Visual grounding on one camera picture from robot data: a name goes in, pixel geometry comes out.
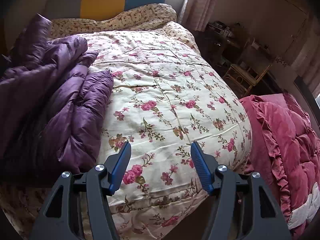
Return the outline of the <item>purple down jacket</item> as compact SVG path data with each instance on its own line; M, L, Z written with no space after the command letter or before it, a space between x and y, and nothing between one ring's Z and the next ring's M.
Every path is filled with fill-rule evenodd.
M90 71L98 54L78 35L49 40L35 15L1 65L1 176L90 170L97 160L109 70Z

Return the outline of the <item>red velvet quilt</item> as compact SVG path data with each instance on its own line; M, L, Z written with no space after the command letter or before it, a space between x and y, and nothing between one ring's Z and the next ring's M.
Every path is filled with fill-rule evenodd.
M257 171L298 239L319 210L319 137L290 93L240 99L252 129L246 172Z

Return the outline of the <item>rattan chair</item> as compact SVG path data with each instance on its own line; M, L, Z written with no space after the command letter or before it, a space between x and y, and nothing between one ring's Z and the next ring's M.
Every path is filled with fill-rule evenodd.
M223 79L231 80L241 89L241 97L246 97L268 72L273 61L274 58L266 50L247 46L237 63L229 66Z

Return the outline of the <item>floral white quilt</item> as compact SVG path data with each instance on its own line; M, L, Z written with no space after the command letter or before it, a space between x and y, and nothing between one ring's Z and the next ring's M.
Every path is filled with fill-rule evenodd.
M193 36L174 22L156 30L75 35L98 54L90 71L109 70L113 77L95 164L125 142L132 147L120 189L108 199L120 238L163 239L207 198L191 144L241 168L252 141L246 111L201 57ZM1 210L23 239L60 173L1 176Z

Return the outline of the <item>cluttered wooden side furniture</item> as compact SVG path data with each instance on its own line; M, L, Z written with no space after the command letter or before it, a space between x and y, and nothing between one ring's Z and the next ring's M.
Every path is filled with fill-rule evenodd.
M228 26L215 21L208 23L205 31L197 34L196 43L202 57L223 76L231 64L238 62L250 39L241 23Z

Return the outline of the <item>grey yellow teal headboard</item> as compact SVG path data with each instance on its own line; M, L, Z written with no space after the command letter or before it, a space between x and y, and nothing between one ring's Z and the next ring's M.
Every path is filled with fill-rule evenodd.
M143 5L164 2L165 0L49 0L43 15L50 20L84 18L103 21Z

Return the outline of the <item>small-floral beige duvet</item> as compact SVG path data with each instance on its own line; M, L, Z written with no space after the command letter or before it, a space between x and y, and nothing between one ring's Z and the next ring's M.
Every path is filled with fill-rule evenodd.
M91 34L100 31L128 30L147 31L163 27L176 21L172 6L163 3L147 4L103 21L84 18L60 18L52 20L50 38L61 38L75 34Z

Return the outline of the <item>right pink curtain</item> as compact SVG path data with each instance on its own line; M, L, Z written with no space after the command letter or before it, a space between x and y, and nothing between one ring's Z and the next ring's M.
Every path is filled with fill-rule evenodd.
M194 31L204 31L217 0L184 0L178 23Z

